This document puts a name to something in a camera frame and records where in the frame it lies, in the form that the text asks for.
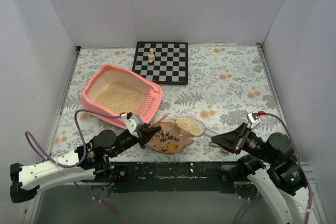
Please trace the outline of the peach cat litter bag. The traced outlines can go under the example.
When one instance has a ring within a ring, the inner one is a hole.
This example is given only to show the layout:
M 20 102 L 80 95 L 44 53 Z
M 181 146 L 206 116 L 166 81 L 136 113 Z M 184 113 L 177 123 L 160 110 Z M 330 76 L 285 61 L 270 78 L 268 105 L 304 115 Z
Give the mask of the peach cat litter bag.
M 160 127 L 160 130 L 145 145 L 154 151 L 177 154 L 194 143 L 193 136 L 181 129 L 176 120 L 169 117 L 169 114 L 150 125 L 150 128 L 154 127 Z

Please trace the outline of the clear plastic scoop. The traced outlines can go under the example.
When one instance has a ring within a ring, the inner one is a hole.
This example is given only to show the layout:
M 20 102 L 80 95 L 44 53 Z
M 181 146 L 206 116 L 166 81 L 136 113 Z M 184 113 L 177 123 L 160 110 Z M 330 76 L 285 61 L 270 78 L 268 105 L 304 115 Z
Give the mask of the clear plastic scoop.
M 181 116 L 177 118 L 176 124 L 179 128 L 192 134 L 194 137 L 200 137 L 203 135 L 212 137 L 218 135 L 218 133 L 209 130 L 203 122 L 189 116 Z

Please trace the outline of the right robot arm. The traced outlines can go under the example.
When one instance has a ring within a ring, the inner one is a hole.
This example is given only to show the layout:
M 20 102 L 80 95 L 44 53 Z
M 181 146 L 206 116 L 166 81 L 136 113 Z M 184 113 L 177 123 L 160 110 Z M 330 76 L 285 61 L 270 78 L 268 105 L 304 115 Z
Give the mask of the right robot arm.
M 242 123 L 233 131 L 212 136 L 211 141 L 232 154 L 247 153 L 224 174 L 255 185 L 277 223 L 309 222 L 311 190 L 288 136 L 272 133 L 263 141 Z

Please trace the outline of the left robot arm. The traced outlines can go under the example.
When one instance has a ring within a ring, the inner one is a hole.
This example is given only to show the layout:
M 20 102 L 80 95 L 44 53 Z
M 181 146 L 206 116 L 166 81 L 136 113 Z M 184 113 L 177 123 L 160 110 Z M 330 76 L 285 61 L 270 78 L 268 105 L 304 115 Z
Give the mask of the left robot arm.
M 72 182 L 107 182 L 118 173 L 111 167 L 110 159 L 140 144 L 142 148 L 160 131 L 148 124 L 134 136 L 128 130 L 116 135 L 113 130 L 103 130 L 85 145 L 56 158 L 35 165 L 10 166 L 10 198 L 13 203 L 33 199 L 38 193 Z

